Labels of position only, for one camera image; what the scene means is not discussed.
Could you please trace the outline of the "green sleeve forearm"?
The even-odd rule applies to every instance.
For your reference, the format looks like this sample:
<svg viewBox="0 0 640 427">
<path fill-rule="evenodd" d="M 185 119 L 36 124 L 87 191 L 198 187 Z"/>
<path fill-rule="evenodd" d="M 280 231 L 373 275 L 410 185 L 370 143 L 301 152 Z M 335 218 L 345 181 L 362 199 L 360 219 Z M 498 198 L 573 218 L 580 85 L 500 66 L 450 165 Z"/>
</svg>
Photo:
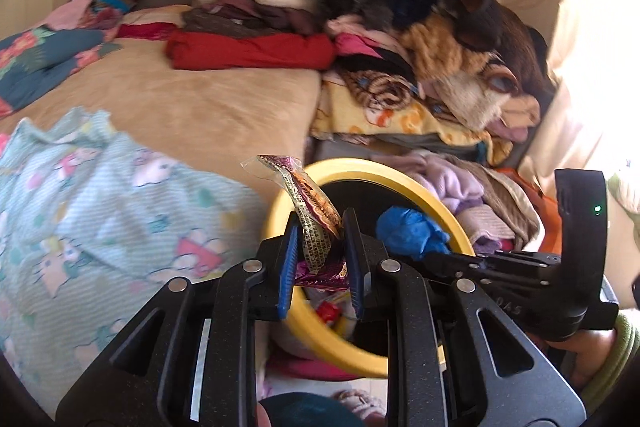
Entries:
<svg viewBox="0 0 640 427">
<path fill-rule="evenodd" d="M 608 359 L 579 394 L 589 415 L 591 415 L 611 394 L 615 384 L 625 372 L 639 350 L 639 311 L 628 309 L 620 311 L 614 326 L 615 345 Z"/>
</svg>

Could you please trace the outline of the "right hand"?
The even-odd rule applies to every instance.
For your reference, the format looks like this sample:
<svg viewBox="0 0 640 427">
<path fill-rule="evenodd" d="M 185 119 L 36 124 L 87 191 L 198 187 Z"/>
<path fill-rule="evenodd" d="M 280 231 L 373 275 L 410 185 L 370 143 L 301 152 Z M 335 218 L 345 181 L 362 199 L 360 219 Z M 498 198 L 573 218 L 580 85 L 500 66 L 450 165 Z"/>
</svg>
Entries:
<svg viewBox="0 0 640 427">
<path fill-rule="evenodd" d="M 594 376 L 605 365 L 615 345 L 616 332 L 610 331 L 578 331 L 567 340 L 548 346 L 573 353 L 574 369 L 570 373 L 570 383 L 576 390 L 584 389 Z"/>
</svg>

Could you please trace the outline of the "left hand with painted nails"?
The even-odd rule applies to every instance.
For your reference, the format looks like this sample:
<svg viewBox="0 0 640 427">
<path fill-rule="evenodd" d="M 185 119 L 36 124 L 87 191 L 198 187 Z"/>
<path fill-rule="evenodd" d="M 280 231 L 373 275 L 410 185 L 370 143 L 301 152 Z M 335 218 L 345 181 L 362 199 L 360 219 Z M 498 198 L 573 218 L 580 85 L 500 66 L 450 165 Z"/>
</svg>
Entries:
<svg viewBox="0 0 640 427">
<path fill-rule="evenodd" d="M 271 421 L 262 403 L 256 405 L 256 421 L 258 427 L 271 427 Z"/>
</svg>

